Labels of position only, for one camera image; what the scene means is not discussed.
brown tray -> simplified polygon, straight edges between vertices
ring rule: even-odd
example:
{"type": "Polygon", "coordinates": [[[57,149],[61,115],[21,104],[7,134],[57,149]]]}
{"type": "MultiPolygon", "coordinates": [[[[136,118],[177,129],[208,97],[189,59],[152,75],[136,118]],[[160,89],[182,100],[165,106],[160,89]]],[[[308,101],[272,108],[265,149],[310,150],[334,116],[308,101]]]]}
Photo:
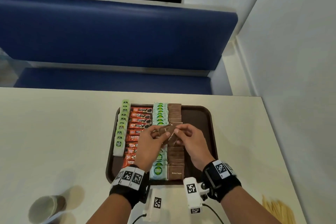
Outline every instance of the brown tray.
{"type": "MultiPolygon", "coordinates": [[[[153,105],[132,104],[131,107],[153,107],[153,105]]],[[[106,166],[106,178],[109,183],[112,183],[115,176],[119,173],[123,165],[123,157],[113,156],[114,136],[117,127],[118,114],[120,109],[117,110],[115,116],[114,129],[112,134],[110,152],[108,154],[106,166]]],[[[209,110],[203,106],[183,105],[181,108],[182,122],[194,125],[196,128],[202,130],[203,135],[207,141],[210,153],[215,159],[218,159],[217,148],[215,142],[215,134],[213,132],[212,119],[209,110]]],[[[201,174],[191,162],[190,156],[184,149],[184,178],[195,177],[197,182],[201,182],[201,174]]],[[[183,185],[182,180],[163,181],[163,180],[150,180],[151,185],[183,185]]]]}

wristband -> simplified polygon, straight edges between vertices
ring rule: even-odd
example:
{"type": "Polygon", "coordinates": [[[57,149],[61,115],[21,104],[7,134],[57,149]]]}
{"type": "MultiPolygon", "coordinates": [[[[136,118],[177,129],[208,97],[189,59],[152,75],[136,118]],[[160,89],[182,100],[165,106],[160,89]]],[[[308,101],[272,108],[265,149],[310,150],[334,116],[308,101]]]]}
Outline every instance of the wristband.
{"type": "Polygon", "coordinates": [[[208,197],[219,203],[233,188],[242,185],[233,169],[220,160],[212,161],[204,167],[202,181],[210,189],[208,197]]]}
{"type": "Polygon", "coordinates": [[[119,171],[111,184],[110,195],[123,196],[133,209],[139,201],[146,203],[149,187],[149,174],[132,164],[119,171]]]}

blue backrest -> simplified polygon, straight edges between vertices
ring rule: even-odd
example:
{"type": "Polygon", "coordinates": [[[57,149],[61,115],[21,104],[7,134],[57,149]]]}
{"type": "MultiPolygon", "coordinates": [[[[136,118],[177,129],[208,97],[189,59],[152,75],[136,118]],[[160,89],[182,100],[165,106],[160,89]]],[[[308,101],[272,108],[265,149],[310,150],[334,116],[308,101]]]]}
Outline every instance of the blue backrest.
{"type": "Polygon", "coordinates": [[[214,70],[236,13],[96,0],[0,0],[13,59],[214,70]]]}

booth seat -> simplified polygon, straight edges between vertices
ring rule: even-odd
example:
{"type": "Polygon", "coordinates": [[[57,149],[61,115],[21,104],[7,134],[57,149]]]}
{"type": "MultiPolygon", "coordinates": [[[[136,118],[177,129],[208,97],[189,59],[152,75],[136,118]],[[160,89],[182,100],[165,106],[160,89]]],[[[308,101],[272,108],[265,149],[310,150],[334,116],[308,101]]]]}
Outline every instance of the booth seat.
{"type": "MultiPolygon", "coordinates": [[[[237,14],[97,0],[0,0],[0,47],[13,59],[215,70],[237,14]]],[[[212,94],[208,77],[26,68],[15,87],[212,94]]]]}

white table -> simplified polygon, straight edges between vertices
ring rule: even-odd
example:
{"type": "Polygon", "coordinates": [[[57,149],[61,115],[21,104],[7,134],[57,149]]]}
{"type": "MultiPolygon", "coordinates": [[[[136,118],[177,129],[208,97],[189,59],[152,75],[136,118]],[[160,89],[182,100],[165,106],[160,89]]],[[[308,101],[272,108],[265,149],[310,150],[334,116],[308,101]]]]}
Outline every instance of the white table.
{"type": "MultiPolygon", "coordinates": [[[[262,194],[282,200],[298,224],[306,223],[259,97],[0,88],[2,223],[28,223],[29,207],[38,197],[64,191],[68,208],[61,223],[85,223],[91,217],[109,192],[105,168],[122,99],[206,107],[218,157],[234,168],[243,187],[259,202],[262,194]]],[[[207,208],[191,219],[183,186],[161,187],[160,223],[219,223],[207,208]]],[[[217,202],[206,203],[229,223],[217,202]]],[[[143,207],[136,205],[129,223],[143,207]]]]}

